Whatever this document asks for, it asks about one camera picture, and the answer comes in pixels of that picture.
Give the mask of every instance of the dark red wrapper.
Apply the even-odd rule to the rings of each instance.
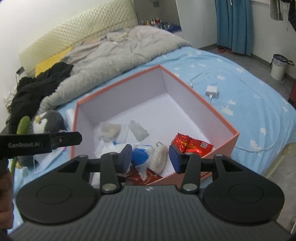
[[[178,133],[172,141],[172,144],[175,145],[180,152],[184,153],[188,147],[190,139],[191,137]]]
[[[213,145],[191,138],[191,140],[188,143],[188,147],[185,150],[186,152],[192,152],[200,155],[201,157],[205,156],[206,154],[210,153],[213,148]]]
[[[128,179],[133,182],[133,185],[147,185],[161,178],[162,177],[160,175],[157,175],[154,171],[150,170],[149,168],[147,168],[147,179],[145,181],[142,180],[137,169],[135,168],[131,170],[131,174],[128,177]]]

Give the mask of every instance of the open box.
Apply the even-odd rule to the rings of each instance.
[[[100,122],[128,124],[139,122],[149,133],[141,143],[169,146],[177,133],[211,143],[214,154],[230,157],[239,132],[205,99],[164,67],[157,65],[111,84],[77,102],[73,131],[82,135],[82,142],[71,149],[71,158],[87,154],[95,157],[94,128]],[[127,143],[137,140],[129,131]],[[210,173],[204,172],[204,179]],[[168,158],[163,178],[153,185],[181,185],[183,175],[175,173]]]

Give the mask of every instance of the qr code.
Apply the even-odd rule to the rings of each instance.
[[[202,144],[200,145],[202,148],[206,149],[207,148],[207,143],[202,142]]]

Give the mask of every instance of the blue curtain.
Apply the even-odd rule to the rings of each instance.
[[[217,45],[235,53],[251,55],[253,22],[250,0],[215,0]]]

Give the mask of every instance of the headboard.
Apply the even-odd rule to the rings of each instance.
[[[112,0],[87,10],[55,27],[19,54],[28,76],[35,75],[35,66],[51,56],[94,34],[131,28],[138,24],[132,0]]]

